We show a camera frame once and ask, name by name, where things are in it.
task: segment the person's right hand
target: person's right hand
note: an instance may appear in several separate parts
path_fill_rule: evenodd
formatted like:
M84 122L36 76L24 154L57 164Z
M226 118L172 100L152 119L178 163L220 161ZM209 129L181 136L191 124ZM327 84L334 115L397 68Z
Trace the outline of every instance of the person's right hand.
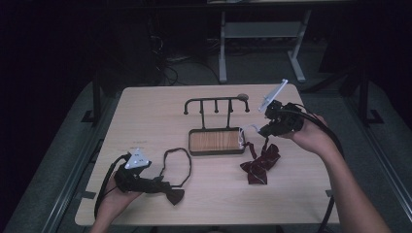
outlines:
M326 125L322 116L315 116ZM327 133L308 119L304 119L303 127L299 131L290 132L280 137L291 139L304 150L313 152L320 157L338 151L336 145L329 138Z

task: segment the jewelry stand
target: jewelry stand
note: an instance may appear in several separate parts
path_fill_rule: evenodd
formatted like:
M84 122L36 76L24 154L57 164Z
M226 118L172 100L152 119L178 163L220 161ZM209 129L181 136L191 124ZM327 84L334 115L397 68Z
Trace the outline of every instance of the jewelry stand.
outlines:
M189 132L189 151L191 155L218 155L218 154L241 154L245 151L244 147L239 145L239 127L230 127L230 113L233 113L232 100L237 99L245 103L245 112L248 113L248 95L239 94L237 97L217 97L217 98L196 98L189 99L185 104L185 112L187 115L188 104L190 102L200 103L200 114L202 116L202 128L191 129ZM210 128L205 127L205 115L203 110L204 101L215 102L215 113L218 113L218 101L227 100L227 125L225 128Z

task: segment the desk leg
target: desk leg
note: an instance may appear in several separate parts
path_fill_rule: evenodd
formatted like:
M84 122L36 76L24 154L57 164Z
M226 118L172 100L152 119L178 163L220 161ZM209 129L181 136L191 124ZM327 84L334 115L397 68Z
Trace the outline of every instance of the desk leg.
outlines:
M222 23L221 23L221 53L219 54L219 82L226 83L226 60L224 58L224 25L225 25L225 15L222 12Z
M291 61L297 81L300 83L305 83L306 79L303 75L302 69L300 68L299 62L297 61L297 54L299 53L303 37L305 36L311 12L311 10L306 11L303 21L300 23L299 31L297 32L296 45L294 46L293 50L288 51L289 60Z

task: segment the dark red bow tie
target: dark red bow tie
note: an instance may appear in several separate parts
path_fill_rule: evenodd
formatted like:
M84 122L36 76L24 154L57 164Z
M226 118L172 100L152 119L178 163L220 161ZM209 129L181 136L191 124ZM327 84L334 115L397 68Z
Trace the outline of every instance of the dark red bow tie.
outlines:
M269 148L267 147L268 141L269 139L266 138L259 158L257 158L258 156L255 153L255 147L253 144L248 142L244 145L245 147L249 147L252 157L254 158L253 161L240 164L243 171L248 173L249 184L267 184L266 171L272 168L281 157L278 147L274 144L271 144Z

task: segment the person's right arm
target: person's right arm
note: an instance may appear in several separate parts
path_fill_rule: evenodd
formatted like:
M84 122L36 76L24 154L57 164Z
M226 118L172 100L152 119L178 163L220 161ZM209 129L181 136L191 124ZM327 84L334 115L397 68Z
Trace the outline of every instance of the person's right arm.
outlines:
M316 124L305 119L300 131L283 137L317 154L324 162L343 232L391 232L361 190L336 145Z

